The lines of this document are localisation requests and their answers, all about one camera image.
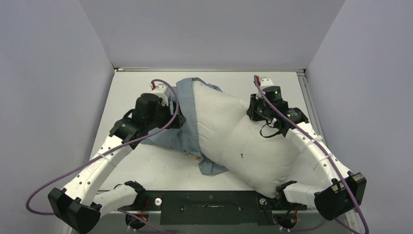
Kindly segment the patchwork and blue pillowcase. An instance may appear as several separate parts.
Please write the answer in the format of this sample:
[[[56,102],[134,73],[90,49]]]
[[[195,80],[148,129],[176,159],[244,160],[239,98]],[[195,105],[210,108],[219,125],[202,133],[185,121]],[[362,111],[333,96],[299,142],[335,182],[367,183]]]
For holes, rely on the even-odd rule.
[[[192,88],[193,83],[200,82],[208,88],[221,92],[222,90],[213,84],[204,82],[200,78],[185,78],[173,87],[179,98],[180,111],[186,118],[186,122],[180,129],[165,129],[141,142],[144,145],[152,145],[179,152],[191,153],[201,157],[198,163],[201,174],[215,176],[227,172],[224,166],[208,159],[202,152],[199,144],[197,117],[195,108],[195,97]]]

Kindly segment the cream white pillow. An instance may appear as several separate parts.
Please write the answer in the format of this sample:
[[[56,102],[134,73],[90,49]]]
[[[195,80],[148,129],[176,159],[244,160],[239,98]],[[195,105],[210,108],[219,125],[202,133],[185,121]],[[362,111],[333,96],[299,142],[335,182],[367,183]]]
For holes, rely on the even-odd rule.
[[[262,137],[265,122],[250,120],[245,100],[200,81],[192,88],[201,153],[256,192],[274,198],[298,159],[298,148],[281,135]]]

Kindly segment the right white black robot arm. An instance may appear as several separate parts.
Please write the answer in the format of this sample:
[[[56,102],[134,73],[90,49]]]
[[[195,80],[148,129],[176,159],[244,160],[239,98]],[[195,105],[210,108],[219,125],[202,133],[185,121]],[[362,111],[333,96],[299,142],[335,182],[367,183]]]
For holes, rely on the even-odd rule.
[[[277,206],[282,209],[297,205],[314,207],[331,221],[360,205],[367,184],[364,175],[353,173],[327,149],[307,116],[297,107],[290,108],[282,99],[279,86],[266,87],[263,93],[263,96],[251,94],[246,114],[252,121],[265,121],[267,126],[277,129],[272,137],[282,135],[292,142],[321,183],[317,187],[291,180],[277,186]]]

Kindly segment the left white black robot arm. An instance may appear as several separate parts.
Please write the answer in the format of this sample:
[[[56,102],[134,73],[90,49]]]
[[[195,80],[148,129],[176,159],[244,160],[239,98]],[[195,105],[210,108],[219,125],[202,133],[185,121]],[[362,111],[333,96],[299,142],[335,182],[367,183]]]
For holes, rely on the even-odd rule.
[[[136,181],[127,181],[116,188],[98,193],[99,188],[117,165],[130,154],[155,128],[171,126],[176,115],[170,112],[166,94],[142,94],[109,131],[91,163],[76,169],[77,175],[63,188],[48,194],[54,215],[79,234],[89,233],[104,215],[130,206],[141,209],[145,203],[144,188]]]

